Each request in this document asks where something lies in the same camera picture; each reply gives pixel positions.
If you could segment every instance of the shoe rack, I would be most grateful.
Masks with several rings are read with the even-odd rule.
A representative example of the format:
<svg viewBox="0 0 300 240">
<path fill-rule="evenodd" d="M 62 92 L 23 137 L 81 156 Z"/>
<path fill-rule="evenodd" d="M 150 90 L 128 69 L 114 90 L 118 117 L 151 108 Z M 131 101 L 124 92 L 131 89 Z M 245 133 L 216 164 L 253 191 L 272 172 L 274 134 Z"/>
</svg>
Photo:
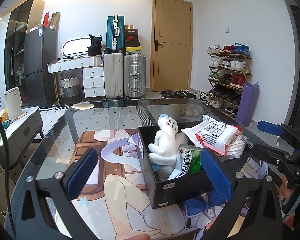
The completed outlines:
<svg viewBox="0 0 300 240">
<path fill-rule="evenodd" d="M 223 70 L 225 72 L 231 72 L 231 74 L 240 74 L 240 75 L 243 75 L 246 79 L 246 81 L 248 79 L 250 79 L 250 77 L 252 77 L 252 72 L 251 72 L 251 69 L 250 69 L 250 63 L 252 61 L 252 59 L 250 57 L 247 57 L 246 55 L 242 55 L 242 54 L 226 54 L 226 53 L 223 53 L 223 54 L 210 54 L 210 57 L 212 56 L 218 56 L 218 57 L 221 57 L 223 59 L 231 59 L 231 60 L 236 60 L 236 59 L 244 59 L 245 62 L 246 62 L 246 65 L 245 65 L 245 68 L 243 69 L 243 71 L 237 71 L 237 70 L 230 70 L 230 69 L 225 69 L 225 68 L 221 68 L 221 67 L 209 67 L 211 72 L 219 72 L 220 70 Z M 215 81 L 215 80 L 212 80 L 212 79 L 208 79 L 210 85 L 212 87 L 214 87 L 215 85 L 221 85 L 221 86 L 224 86 L 224 87 L 227 87 L 227 88 L 231 88 L 231 89 L 234 89 L 234 90 L 237 90 L 237 91 L 241 91 L 242 92 L 242 89 L 241 88 L 237 88 L 237 87 L 234 87 L 234 86 L 230 86 L 230 85 L 227 85 L 227 84 L 224 84 L 222 82 L 218 82 L 218 81 Z M 232 102 L 229 102 L 225 99 L 222 99 L 222 98 L 219 98 L 219 97 L 216 97 L 215 95 L 212 95 L 211 93 L 208 93 L 208 95 L 211 96 L 211 100 L 208 102 L 210 103 L 214 98 L 216 99 L 219 99 L 219 100 L 222 100 L 224 101 L 225 103 L 228 103 L 232 106 L 234 106 L 235 108 L 238 108 L 239 106 L 238 105 L 235 105 L 234 103 Z M 221 108 L 221 109 L 217 109 L 219 110 L 220 112 L 222 112 L 223 114 L 229 116 L 229 114 L 225 113 L 224 111 L 224 107 Z"/>
</svg>

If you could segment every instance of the red sneaker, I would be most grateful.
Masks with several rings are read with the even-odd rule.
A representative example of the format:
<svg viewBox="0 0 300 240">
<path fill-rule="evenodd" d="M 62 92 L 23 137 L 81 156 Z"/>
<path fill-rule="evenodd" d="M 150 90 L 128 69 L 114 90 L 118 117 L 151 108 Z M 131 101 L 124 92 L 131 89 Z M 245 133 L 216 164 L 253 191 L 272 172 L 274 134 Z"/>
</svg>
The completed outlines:
<svg viewBox="0 0 300 240">
<path fill-rule="evenodd" d="M 238 80 L 237 75 L 231 75 L 230 86 L 236 87 L 237 86 L 237 80 Z"/>
<path fill-rule="evenodd" d="M 234 45 L 224 46 L 223 47 L 223 53 L 225 53 L 225 54 L 231 54 L 231 50 L 233 50 L 233 49 L 235 49 Z"/>
<path fill-rule="evenodd" d="M 238 80 L 237 80 L 236 87 L 240 88 L 240 89 L 243 89 L 244 83 L 246 82 L 246 79 L 242 75 L 237 76 L 237 78 L 238 78 Z"/>
</svg>

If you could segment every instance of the white plush toy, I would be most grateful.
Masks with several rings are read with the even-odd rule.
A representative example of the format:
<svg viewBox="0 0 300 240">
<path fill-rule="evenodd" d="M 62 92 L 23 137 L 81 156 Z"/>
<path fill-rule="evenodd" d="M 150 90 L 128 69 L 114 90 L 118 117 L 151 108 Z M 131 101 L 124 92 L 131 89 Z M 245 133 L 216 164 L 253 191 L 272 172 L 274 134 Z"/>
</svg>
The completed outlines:
<svg viewBox="0 0 300 240">
<path fill-rule="evenodd" d="M 177 160 L 179 144 L 176 142 L 178 124 L 166 114 L 161 114 L 158 119 L 160 130 L 154 137 L 154 144 L 150 143 L 149 159 L 157 165 L 171 165 Z"/>
</svg>

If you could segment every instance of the trash bin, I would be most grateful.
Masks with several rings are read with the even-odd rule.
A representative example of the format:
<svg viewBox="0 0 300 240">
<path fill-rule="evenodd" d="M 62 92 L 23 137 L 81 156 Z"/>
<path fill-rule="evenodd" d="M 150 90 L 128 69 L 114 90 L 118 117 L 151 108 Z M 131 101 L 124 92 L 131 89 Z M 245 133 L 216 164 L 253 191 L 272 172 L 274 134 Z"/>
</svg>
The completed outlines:
<svg viewBox="0 0 300 240">
<path fill-rule="evenodd" d="M 166 90 L 161 91 L 161 97 L 162 98 L 185 98 L 187 95 L 187 92 L 185 91 L 175 91 L 175 90 Z"/>
</svg>

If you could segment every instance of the silver suitcase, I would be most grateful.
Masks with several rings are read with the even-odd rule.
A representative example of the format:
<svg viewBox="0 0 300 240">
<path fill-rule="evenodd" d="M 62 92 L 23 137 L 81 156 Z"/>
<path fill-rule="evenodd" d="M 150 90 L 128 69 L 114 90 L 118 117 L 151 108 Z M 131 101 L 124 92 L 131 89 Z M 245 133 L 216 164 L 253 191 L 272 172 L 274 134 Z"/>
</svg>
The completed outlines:
<svg viewBox="0 0 300 240">
<path fill-rule="evenodd" d="M 123 84 L 126 99 L 144 99 L 146 92 L 146 56 L 125 55 L 123 59 Z"/>
<path fill-rule="evenodd" d="M 107 98 L 123 97 L 122 54 L 111 53 L 103 57 L 103 73 Z"/>
</svg>

